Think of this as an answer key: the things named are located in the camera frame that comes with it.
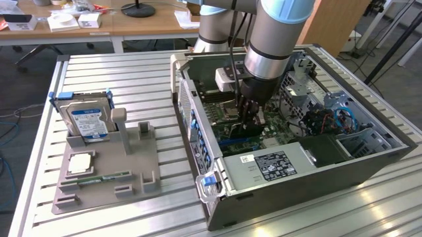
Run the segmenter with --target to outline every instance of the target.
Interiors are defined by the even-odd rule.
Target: green circuit board
[[[262,134],[244,140],[241,139],[240,142],[232,144],[230,130],[238,123],[234,102],[206,104],[206,113],[225,157],[285,145],[296,137],[280,112],[266,108],[264,110],[266,126]]]

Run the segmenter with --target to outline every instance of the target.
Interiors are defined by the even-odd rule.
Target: metal slotted table
[[[422,144],[421,130],[328,52],[302,46],[312,48],[407,135]],[[228,229],[208,231],[170,95],[170,56],[177,52],[188,51],[71,56],[58,61],[50,88],[55,92],[110,88],[117,107],[129,111],[127,126],[149,120],[157,127],[162,195],[135,203],[53,214],[67,132],[47,101],[10,236],[421,236],[421,146],[360,186]],[[318,79],[329,90],[340,89],[322,70]]]

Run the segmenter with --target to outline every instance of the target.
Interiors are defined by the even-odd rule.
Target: paper
[[[0,15],[3,14],[18,14],[23,15],[25,12],[17,6],[18,2],[11,0],[0,0]]]
[[[174,15],[177,16],[180,25],[184,29],[196,29],[200,28],[200,22],[192,22],[190,14],[186,11],[176,11]]]

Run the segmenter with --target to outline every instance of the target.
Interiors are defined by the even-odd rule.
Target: blue latch
[[[192,123],[192,128],[196,127],[196,124],[197,124],[197,119],[193,120],[193,123]]]
[[[213,176],[206,177],[206,178],[202,180],[202,183],[204,183],[204,186],[205,186],[205,187],[217,184],[216,176],[213,175]]]
[[[58,109],[58,107],[55,106],[55,103],[54,103],[54,100],[55,100],[55,93],[51,91],[50,93],[49,93],[49,97],[50,97],[50,103],[53,104],[53,107],[55,108],[55,110],[58,111],[58,113],[59,113],[59,109]]]
[[[58,100],[71,100],[74,98],[74,92],[61,92]]]
[[[113,92],[111,92],[110,88],[106,89],[106,94],[107,94],[110,107],[114,109]]]

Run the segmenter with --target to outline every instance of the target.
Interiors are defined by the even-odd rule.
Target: lamp base
[[[133,3],[125,5],[122,8],[122,12],[125,15],[137,18],[153,16],[157,12],[157,9],[153,6],[142,3],[139,4],[139,8]]]

